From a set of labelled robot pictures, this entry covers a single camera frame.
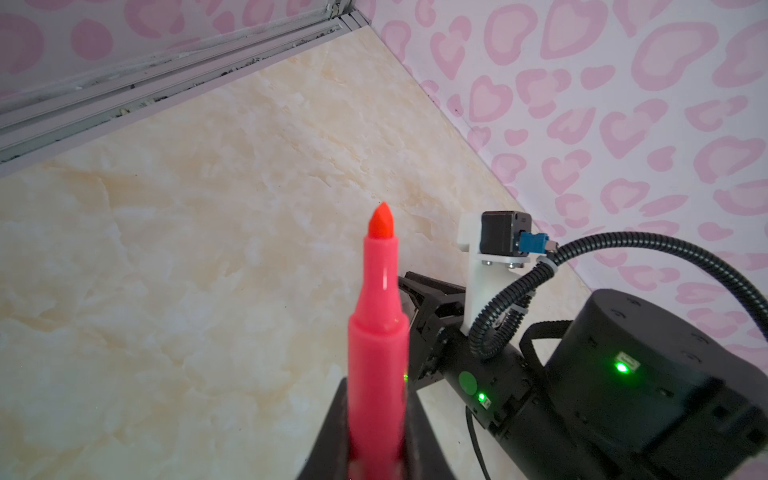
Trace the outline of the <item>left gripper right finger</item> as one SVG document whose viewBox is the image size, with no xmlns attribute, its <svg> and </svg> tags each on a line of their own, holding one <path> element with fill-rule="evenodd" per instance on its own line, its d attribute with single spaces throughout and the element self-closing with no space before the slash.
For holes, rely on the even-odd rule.
<svg viewBox="0 0 768 480">
<path fill-rule="evenodd" d="M 403 478 L 409 480 L 454 480 L 422 403 L 408 392 L 405 414 Z"/>
</svg>

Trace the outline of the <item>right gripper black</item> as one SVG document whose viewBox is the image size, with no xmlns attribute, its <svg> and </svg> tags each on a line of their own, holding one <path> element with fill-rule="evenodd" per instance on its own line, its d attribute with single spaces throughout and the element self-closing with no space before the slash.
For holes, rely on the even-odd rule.
<svg viewBox="0 0 768 480">
<path fill-rule="evenodd" d="M 766 374 L 648 301 L 595 291 L 482 361 L 454 338 L 463 286 L 408 271 L 398 287 L 409 389 L 444 376 L 527 478 L 723 479 L 766 448 Z"/>
</svg>

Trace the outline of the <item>pink marker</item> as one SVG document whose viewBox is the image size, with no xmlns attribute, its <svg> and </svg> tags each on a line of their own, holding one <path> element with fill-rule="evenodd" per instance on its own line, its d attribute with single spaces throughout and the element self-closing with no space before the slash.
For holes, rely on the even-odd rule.
<svg viewBox="0 0 768 480">
<path fill-rule="evenodd" d="M 362 285 L 348 321 L 348 429 L 353 479 L 393 479 L 401 462 L 409 323 L 398 288 L 399 243 L 381 203 L 363 239 Z"/>
</svg>

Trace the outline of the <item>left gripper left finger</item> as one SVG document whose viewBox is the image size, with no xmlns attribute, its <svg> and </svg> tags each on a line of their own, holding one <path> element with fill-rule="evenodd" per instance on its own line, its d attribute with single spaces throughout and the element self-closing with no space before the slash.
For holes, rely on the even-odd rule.
<svg viewBox="0 0 768 480">
<path fill-rule="evenodd" d="M 343 378 L 297 480 L 348 479 L 347 379 Z"/>
</svg>

